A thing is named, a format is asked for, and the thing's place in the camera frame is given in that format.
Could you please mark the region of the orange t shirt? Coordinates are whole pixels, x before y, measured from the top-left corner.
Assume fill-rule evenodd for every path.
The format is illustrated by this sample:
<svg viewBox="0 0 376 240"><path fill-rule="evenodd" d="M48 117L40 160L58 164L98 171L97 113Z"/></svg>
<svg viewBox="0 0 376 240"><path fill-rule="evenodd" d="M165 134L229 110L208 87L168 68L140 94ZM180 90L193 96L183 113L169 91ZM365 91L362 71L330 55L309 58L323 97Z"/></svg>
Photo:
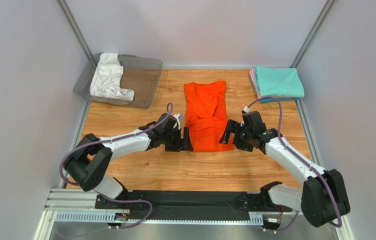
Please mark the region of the orange t shirt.
<svg viewBox="0 0 376 240"><path fill-rule="evenodd" d="M219 143L227 125L225 102L226 82L218 80L209 84L184 85L186 122L195 152L231 151L231 143Z"/></svg>

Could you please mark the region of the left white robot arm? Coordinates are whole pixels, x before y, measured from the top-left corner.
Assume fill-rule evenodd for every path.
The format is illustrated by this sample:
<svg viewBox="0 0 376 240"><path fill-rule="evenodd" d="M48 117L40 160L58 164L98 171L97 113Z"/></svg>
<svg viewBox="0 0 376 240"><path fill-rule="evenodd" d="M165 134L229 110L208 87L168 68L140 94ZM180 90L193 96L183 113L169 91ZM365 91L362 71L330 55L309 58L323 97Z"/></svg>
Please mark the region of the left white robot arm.
<svg viewBox="0 0 376 240"><path fill-rule="evenodd" d="M111 161L136 152L164 146L167 152L193 151L188 127L180 126L180 115L164 113L158 121L119 136L85 135L77 147L61 162L61 170L73 179L73 184L85 192L95 191L111 199L125 190L106 171Z"/></svg>

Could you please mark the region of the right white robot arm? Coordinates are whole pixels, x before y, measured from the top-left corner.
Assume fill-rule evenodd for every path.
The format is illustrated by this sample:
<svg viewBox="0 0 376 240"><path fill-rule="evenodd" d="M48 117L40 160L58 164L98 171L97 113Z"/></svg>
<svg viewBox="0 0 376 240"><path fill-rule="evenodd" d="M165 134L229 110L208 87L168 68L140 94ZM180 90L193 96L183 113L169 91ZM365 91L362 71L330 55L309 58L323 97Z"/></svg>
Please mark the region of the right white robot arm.
<svg viewBox="0 0 376 240"><path fill-rule="evenodd" d="M342 174L336 169L326 170L306 158L292 147L279 129L266 128L259 112L243 112L242 118L242 122L227 121L219 142L232 143L236 149L248 152L259 149L302 185L301 189L296 189L274 181L261 187L261 206L267 209L285 206L302 212L317 228L334 221L340 226L341 217L351 211Z"/></svg>

